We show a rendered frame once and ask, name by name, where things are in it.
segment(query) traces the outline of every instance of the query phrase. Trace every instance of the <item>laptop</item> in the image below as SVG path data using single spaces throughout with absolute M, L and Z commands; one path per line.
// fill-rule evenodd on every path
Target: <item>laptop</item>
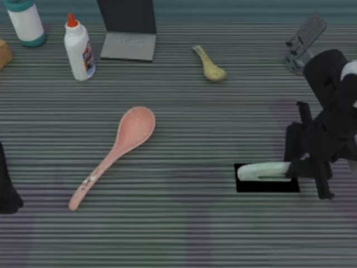
M 152 0 L 97 0 L 107 35 L 101 59 L 152 62 L 156 23 Z

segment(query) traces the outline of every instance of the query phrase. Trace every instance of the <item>pink spoon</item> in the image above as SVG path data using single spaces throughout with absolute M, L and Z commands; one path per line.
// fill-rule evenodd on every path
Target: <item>pink spoon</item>
M 82 182 L 69 201 L 71 211 L 78 209 L 80 203 L 93 185 L 120 157 L 146 142 L 155 128 L 155 116 L 145 107 L 131 108 L 123 115 L 114 146 L 93 172 Z

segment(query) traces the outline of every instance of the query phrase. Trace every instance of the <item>black screen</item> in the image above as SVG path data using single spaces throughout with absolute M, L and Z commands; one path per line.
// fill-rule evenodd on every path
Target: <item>black screen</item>
M 156 34 L 152 0 L 97 0 L 108 32 Z

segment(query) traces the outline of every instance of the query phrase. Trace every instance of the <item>white bottle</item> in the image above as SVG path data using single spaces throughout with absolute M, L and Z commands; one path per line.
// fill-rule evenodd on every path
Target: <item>white bottle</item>
M 78 81 L 88 80 L 95 73 L 94 55 L 86 28 L 68 14 L 65 47 L 73 76 Z
M 4 3 L 21 43 L 28 47 L 42 45 L 46 36 L 33 0 L 4 0 Z

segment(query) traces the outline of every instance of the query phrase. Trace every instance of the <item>bottle label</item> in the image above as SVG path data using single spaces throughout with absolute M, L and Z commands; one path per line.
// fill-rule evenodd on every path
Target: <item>bottle label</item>
M 89 75 L 95 69 L 94 55 L 89 41 L 87 42 L 87 46 L 83 52 L 82 58 L 83 58 L 85 71 Z

